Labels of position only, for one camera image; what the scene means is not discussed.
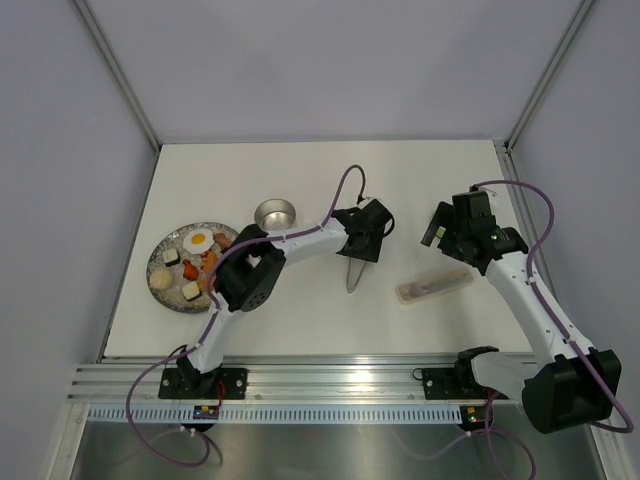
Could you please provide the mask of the metal tongs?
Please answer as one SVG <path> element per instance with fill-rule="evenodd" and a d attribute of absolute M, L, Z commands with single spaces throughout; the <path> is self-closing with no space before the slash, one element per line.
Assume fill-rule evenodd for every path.
<path fill-rule="evenodd" d="M 362 274 L 366 268 L 367 262 L 364 260 L 349 258 L 346 274 L 346 292 L 353 294 L 357 289 Z"/>

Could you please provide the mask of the round steel bowl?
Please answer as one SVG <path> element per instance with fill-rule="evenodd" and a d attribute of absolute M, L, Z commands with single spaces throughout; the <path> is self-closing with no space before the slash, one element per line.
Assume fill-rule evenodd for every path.
<path fill-rule="evenodd" d="M 271 198 L 260 203 L 254 212 L 254 223 L 264 231 L 281 231 L 296 224 L 296 209 L 282 198 Z"/>

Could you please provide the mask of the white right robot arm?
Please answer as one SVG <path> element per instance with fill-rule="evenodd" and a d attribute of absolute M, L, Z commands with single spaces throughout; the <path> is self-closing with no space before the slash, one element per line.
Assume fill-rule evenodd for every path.
<path fill-rule="evenodd" d="M 544 434 L 608 419 L 614 408 L 621 362 L 599 351 L 552 299 L 519 232 L 498 225 L 482 190 L 453 196 L 436 207 L 421 240 L 476 269 L 505 301 L 535 357 L 527 366 L 498 348 L 458 354 L 454 384 L 466 396 L 491 389 L 518 402 Z"/>

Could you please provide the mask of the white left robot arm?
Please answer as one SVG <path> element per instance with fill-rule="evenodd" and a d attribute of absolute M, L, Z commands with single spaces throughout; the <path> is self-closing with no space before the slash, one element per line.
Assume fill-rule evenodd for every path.
<path fill-rule="evenodd" d="M 245 227 L 214 267 L 210 319 L 197 339 L 175 356 L 161 386 L 165 398 L 204 398 L 222 392 L 221 374 L 227 330 L 270 297 L 285 267 L 323 254 L 365 263 L 379 259 L 383 240 L 395 228 L 392 213 L 377 199 L 332 211 L 320 223 L 267 233 Z"/>

